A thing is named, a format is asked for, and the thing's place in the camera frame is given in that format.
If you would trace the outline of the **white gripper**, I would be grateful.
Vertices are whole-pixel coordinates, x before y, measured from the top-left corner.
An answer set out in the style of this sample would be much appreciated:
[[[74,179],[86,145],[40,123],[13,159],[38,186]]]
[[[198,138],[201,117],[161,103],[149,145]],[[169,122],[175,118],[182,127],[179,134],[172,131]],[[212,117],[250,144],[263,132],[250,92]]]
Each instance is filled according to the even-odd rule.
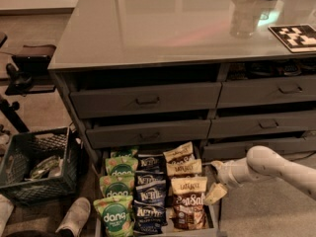
[[[211,166],[215,168],[217,179],[221,184],[211,185],[203,201],[205,205],[213,205],[225,197],[228,193],[227,188],[238,188],[249,181],[249,169],[245,159],[227,162],[215,160],[211,162]]]

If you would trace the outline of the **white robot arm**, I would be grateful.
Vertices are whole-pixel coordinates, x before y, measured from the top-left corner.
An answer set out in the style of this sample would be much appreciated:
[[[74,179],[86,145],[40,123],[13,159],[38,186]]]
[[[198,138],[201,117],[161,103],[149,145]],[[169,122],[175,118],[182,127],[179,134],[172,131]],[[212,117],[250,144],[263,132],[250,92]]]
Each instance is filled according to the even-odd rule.
[[[253,146],[242,159],[214,160],[210,165],[215,168],[217,182],[207,191],[203,199],[205,205],[215,204],[228,194],[229,189],[273,178],[280,178],[316,199],[316,170],[289,161],[267,146]]]

